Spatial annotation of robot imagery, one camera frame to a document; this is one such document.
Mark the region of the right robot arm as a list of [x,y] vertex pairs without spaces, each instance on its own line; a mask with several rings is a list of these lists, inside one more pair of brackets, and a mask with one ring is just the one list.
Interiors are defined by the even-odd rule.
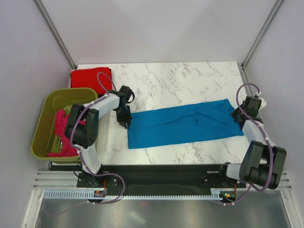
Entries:
[[286,159],[286,150],[276,146],[271,140],[265,141],[267,134],[263,121],[257,117],[262,101],[258,98],[247,96],[240,107],[247,113],[244,115],[237,108],[231,116],[240,126],[246,136],[249,147],[241,164],[226,162],[221,166],[218,174],[218,183],[223,187],[230,186],[235,180],[248,182],[264,187],[268,180],[270,158],[273,158],[269,189],[276,189],[279,185]]

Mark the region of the blue t shirt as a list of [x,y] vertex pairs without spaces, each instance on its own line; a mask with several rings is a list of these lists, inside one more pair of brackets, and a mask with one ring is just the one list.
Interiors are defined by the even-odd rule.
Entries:
[[242,136],[228,99],[132,114],[128,148],[142,149]]

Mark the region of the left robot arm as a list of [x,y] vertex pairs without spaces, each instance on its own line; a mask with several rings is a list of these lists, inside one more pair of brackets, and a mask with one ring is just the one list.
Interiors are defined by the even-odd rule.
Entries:
[[87,180],[94,187],[99,187],[104,182],[104,175],[99,172],[102,165],[95,148],[99,119],[108,112],[115,111],[117,122],[128,129],[132,121],[128,104],[134,98],[135,95],[131,88],[123,85],[119,91],[111,90],[90,103],[72,105],[65,136],[69,140],[70,146],[79,154],[84,172],[89,173]]

